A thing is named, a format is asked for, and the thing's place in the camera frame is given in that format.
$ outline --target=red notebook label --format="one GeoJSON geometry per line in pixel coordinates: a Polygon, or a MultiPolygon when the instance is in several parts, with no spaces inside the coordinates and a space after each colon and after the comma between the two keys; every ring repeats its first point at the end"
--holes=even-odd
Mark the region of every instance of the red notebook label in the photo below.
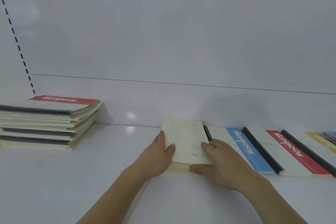
{"type": "Polygon", "coordinates": [[[97,102],[96,99],[84,99],[84,98],[65,98],[65,97],[52,97],[52,96],[38,96],[29,100],[58,102],[58,103],[73,103],[79,105],[92,105],[97,102]]]}
{"type": "Polygon", "coordinates": [[[330,173],[317,164],[312,158],[298,149],[290,140],[284,137],[279,131],[266,130],[280,145],[282,145],[294,158],[296,158],[312,174],[330,175],[330,173]]]}

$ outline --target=left hand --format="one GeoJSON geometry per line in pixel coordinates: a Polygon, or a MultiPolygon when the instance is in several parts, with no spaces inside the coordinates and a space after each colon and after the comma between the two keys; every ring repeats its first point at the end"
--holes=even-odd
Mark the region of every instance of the left hand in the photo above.
{"type": "Polygon", "coordinates": [[[154,141],[140,154],[137,160],[129,167],[148,180],[161,175],[167,170],[175,153],[175,145],[171,144],[166,150],[166,138],[163,130],[154,141]]]}

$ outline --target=blue notebook label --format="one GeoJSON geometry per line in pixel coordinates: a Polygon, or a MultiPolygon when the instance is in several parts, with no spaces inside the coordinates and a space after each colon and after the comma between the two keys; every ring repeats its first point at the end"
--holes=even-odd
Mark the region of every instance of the blue notebook label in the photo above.
{"type": "Polygon", "coordinates": [[[226,128],[230,136],[236,142],[253,169],[257,172],[273,172],[274,170],[251,144],[239,128],[226,128]]]}

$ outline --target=forearm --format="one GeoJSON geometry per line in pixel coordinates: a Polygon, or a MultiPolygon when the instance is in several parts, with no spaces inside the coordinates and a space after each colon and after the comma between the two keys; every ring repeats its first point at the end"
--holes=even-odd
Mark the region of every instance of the forearm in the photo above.
{"type": "Polygon", "coordinates": [[[122,223],[144,183],[145,180],[136,170],[126,168],[77,224],[122,223]]]}
{"type": "Polygon", "coordinates": [[[250,201],[264,224],[306,224],[264,177],[245,186],[241,193],[250,201]]]}

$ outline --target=hand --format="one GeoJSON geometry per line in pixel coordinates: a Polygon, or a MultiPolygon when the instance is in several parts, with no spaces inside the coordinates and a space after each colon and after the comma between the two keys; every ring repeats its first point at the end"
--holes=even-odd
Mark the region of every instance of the hand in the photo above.
{"type": "Polygon", "coordinates": [[[204,175],[223,188],[240,192],[247,185],[265,179],[227,143],[214,139],[209,144],[202,142],[202,147],[210,155],[214,165],[192,165],[190,172],[204,175]]]}
{"type": "Polygon", "coordinates": [[[168,146],[166,150],[166,138],[163,130],[161,130],[130,168],[138,172],[142,179],[148,180],[167,170],[174,153],[174,144],[168,146]]]}

